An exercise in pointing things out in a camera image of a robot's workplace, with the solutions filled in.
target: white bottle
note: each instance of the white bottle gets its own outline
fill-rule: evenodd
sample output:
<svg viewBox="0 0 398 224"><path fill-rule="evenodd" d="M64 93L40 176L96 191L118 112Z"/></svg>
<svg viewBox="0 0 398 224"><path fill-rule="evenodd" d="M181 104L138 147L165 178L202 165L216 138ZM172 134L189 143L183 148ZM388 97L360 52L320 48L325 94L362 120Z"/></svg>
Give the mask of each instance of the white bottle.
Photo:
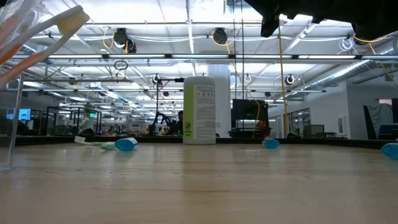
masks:
<svg viewBox="0 0 398 224"><path fill-rule="evenodd" d="M184 144L216 144L215 82L210 77L184 81Z"/></svg>

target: pillar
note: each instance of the pillar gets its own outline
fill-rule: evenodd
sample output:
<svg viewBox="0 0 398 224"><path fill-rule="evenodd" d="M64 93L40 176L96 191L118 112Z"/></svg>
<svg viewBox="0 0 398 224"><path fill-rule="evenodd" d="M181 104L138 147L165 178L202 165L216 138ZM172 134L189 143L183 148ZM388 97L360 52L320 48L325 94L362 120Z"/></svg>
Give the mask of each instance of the pillar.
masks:
<svg viewBox="0 0 398 224"><path fill-rule="evenodd" d="M209 65L207 75L215 81L216 133L229 138L231 131L231 80L228 65Z"/></svg>

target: screen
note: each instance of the screen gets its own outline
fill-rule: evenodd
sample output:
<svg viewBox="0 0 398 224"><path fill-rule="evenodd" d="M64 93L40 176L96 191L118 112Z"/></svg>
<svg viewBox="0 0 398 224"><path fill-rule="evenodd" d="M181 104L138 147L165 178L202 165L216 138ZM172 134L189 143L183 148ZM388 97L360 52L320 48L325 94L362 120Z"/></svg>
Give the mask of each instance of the screen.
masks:
<svg viewBox="0 0 398 224"><path fill-rule="evenodd" d="M14 109L10 108L7 110L7 119L14 119ZM19 121L30 121L30 109L20 109L19 110Z"/></svg>

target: computer monitor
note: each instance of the computer monitor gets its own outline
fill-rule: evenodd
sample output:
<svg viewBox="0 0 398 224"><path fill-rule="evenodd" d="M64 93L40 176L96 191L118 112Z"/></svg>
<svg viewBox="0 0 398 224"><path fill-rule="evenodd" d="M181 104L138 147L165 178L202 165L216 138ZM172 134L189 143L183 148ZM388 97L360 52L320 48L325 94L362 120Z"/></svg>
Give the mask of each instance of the computer monitor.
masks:
<svg viewBox="0 0 398 224"><path fill-rule="evenodd" d="M231 117L236 120L268 120L268 104L264 100L233 99Z"/></svg>
<svg viewBox="0 0 398 224"><path fill-rule="evenodd" d="M31 114L30 109L20 109L18 120L19 121L30 121L30 114ZM6 118L14 119L14 108L7 109Z"/></svg>

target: wooden table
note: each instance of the wooden table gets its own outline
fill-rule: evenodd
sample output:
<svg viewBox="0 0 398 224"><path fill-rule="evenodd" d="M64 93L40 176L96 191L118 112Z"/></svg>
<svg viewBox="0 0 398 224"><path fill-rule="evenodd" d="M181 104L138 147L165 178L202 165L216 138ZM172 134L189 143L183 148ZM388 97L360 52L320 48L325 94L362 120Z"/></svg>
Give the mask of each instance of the wooden table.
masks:
<svg viewBox="0 0 398 224"><path fill-rule="evenodd" d="M398 162L316 145L18 147L0 223L397 223Z"/></svg>

